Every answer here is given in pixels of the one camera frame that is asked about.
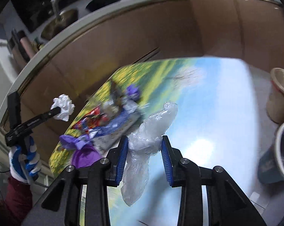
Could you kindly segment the left hand blue-white glove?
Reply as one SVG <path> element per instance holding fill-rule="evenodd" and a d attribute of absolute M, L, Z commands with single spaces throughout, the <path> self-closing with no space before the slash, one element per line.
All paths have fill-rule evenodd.
<path fill-rule="evenodd" d="M 24 141 L 24 151 L 19 145 L 10 148 L 8 154 L 10 174 L 17 181 L 31 185 L 38 178 L 41 161 L 33 138 L 28 136 Z"/>

